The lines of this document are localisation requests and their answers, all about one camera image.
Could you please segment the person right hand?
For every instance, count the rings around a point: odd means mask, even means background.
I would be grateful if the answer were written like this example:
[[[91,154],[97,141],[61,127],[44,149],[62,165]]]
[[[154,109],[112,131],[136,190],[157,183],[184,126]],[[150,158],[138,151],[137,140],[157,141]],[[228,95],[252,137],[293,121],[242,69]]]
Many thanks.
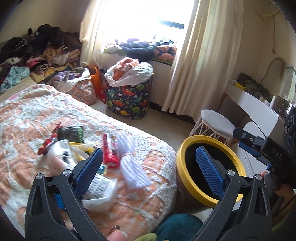
[[[288,184],[280,184],[278,181],[273,186],[273,192],[269,199],[273,226],[287,219],[295,205],[295,191]]]

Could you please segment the person left hand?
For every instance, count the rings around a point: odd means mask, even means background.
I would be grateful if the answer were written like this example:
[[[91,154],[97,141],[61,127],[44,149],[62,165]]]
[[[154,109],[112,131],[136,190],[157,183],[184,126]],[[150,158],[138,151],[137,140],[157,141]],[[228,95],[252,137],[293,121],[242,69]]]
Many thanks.
[[[111,228],[107,235],[107,239],[109,241],[126,241],[125,235],[120,230],[119,225],[115,225],[113,228]]]

